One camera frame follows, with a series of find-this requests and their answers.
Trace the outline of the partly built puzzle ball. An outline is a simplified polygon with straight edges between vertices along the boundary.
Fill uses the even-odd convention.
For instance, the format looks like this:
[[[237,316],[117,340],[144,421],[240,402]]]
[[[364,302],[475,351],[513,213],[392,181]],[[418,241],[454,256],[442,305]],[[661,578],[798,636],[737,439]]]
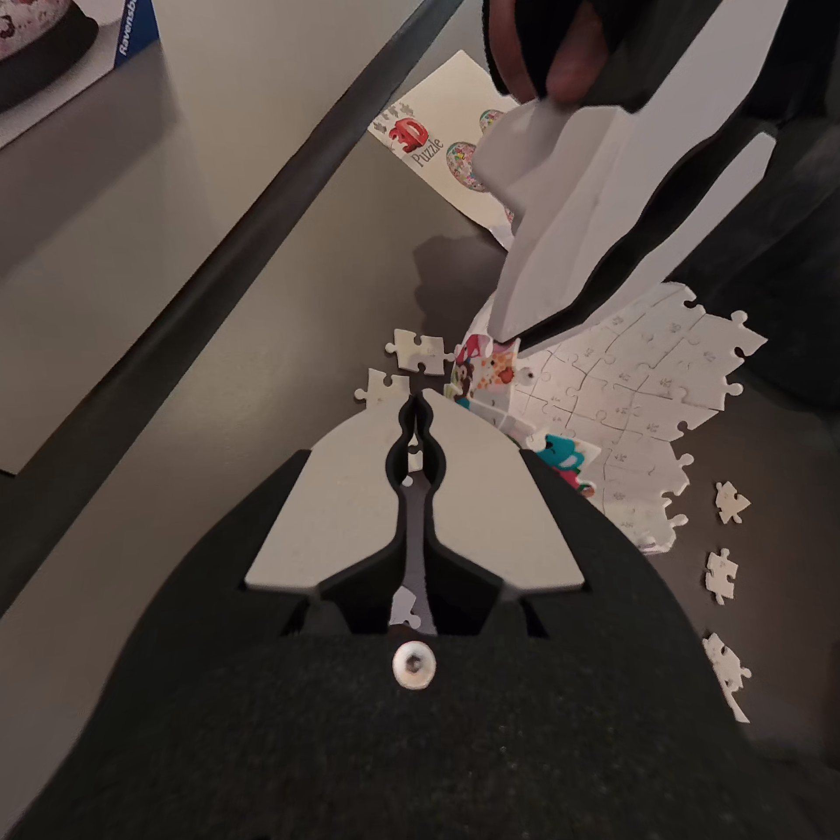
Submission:
[[[459,348],[444,394],[507,431],[520,445],[544,437],[543,460],[640,550],[664,553],[687,523],[670,517],[688,487],[692,457],[672,444],[742,392],[728,381],[766,342],[747,314],[714,316],[686,286],[655,286],[546,350],[518,357],[518,343],[488,334],[493,299]]]

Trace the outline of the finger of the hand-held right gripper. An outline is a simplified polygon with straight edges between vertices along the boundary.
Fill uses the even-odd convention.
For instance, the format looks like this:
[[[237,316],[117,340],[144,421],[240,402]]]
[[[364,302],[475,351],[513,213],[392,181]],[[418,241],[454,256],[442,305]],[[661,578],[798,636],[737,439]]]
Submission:
[[[516,221],[489,314],[495,340],[525,350],[525,331],[574,302],[666,177],[723,130],[775,136],[741,111],[788,3],[719,3],[638,110],[535,100],[479,142],[474,173]]]
[[[723,130],[691,154],[574,302],[525,331],[525,349],[545,349],[643,300],[762,180],[775,145],[769,131]]]

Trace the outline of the puzzle ball cardboard box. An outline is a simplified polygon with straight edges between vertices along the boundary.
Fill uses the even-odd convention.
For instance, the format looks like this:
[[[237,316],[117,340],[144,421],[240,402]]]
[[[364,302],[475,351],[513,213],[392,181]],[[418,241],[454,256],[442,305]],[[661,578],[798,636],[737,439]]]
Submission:
[[[1,146],[159,37],[152,1],[2,1]]]

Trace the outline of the person's right hand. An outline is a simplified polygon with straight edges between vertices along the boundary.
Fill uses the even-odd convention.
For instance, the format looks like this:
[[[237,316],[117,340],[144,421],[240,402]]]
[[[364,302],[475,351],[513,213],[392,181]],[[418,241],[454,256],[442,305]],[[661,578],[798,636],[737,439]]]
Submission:
[[[527,72],[515,25],[513,1],[491,1],[487,23],[490,57],[502,86],[519,103],[538,96]],[[570,22],[549,68],[547,95],[561,106],[583,99],[609,57],[602,21],[589,2],[582,2]]]

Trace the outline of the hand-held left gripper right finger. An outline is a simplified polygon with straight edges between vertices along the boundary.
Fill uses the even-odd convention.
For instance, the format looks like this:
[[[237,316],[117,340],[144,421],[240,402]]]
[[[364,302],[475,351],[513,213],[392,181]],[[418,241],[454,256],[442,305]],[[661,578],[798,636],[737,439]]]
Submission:
[[[425,389],[418,436],[427,601],[438,635],[477,635],[499,602],[577,592],[584,575],[520,447]]]

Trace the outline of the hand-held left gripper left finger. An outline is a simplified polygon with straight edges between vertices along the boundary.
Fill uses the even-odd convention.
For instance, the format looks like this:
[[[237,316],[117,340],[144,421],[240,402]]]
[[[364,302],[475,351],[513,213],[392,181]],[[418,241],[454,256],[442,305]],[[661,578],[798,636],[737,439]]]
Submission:
[[[406,569],[401,486],[414,421],[411,396],[387,401],[304,452],[245,585],[334,604],[353,634],[384,634]]]

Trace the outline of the puzzle instruction leaflet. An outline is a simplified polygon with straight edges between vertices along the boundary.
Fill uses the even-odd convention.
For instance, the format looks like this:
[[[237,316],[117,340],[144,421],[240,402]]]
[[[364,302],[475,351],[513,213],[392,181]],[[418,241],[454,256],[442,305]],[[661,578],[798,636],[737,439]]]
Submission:
[[[473,172],[476,147],[495,121],[518,103],[460,50],[377,114],[369,133],[469,220],[505,249],[513,213]]]

